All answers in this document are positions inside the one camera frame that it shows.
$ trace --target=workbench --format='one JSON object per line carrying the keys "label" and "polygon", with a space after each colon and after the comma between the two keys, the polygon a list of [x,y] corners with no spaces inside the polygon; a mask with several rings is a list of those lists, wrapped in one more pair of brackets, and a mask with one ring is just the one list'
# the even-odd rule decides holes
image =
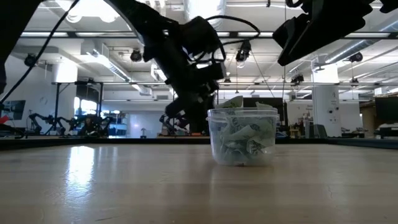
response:
{"label": "workbench", "polygon": [[269,167],[210,145],[86,144],[0,152],[6,223],[398,223],[398,153],[276,145]]}

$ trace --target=pipe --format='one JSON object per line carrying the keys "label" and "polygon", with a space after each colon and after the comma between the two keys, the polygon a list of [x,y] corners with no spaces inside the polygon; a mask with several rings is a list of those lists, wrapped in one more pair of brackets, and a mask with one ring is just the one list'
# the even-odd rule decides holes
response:
{"label": "pipe", "polygon": [[[226,0],[184,0],[184,16],[187,21],[202,16],[209,18],[211,16],[225,15]],[[221,19],[212,19],[209,23],[214,29],[219,29],[222,23]]]}
{"label": "pipe", "polygon": [[[384,21],[382,24],[376,26],[374,28],[379,32],[397,32],[398,31],[398,14],[395,14],[388,18],[388,20]],[[353,40],[350,43],[346,44],[344,47],[330,53],[327,55],[325,64],[333,64],[344,60],[361,50],[364,50],[380,40]]]}

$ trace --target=white pillar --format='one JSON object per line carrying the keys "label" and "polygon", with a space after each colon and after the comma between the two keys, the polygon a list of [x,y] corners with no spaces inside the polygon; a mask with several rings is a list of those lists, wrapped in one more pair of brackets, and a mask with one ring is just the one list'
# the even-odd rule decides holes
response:
{"label": "white pillar", "polygon": [[[53,65],[53,82],[77,81],[78,68],[73,62],[64,62]],[[63,90],[59,97],[58,117],[70,119],[75,115],[74,102],[76,97],[76,85],[61,85]]]}
{"label": "white pillar", "polygon": [[[313,70],[312,81],[316,83],[338,83],[336,65],[322,67],[324,70]],[[312,90],[314,124],[325,126],[329,137],[341,137],[340,101],[338,86],[315,86]]]}

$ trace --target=desk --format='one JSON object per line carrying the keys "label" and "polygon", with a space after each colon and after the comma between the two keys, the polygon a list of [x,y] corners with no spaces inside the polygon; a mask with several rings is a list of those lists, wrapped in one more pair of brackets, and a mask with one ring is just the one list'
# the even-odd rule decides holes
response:
{"label": "desk", "polygon": [[276,145],[271,167],[225,167],[209,145],[0,152],[6,223],[398,223],[398,153]]}

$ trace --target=plastic container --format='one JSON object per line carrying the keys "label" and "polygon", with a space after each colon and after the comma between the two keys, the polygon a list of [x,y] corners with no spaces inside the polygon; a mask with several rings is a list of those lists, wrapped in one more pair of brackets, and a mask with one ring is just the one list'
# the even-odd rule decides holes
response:
{"label": "plastic container", "polygon": [[267,166],[275,153],[277,109],[208,111],[214,160],[227,166]]}

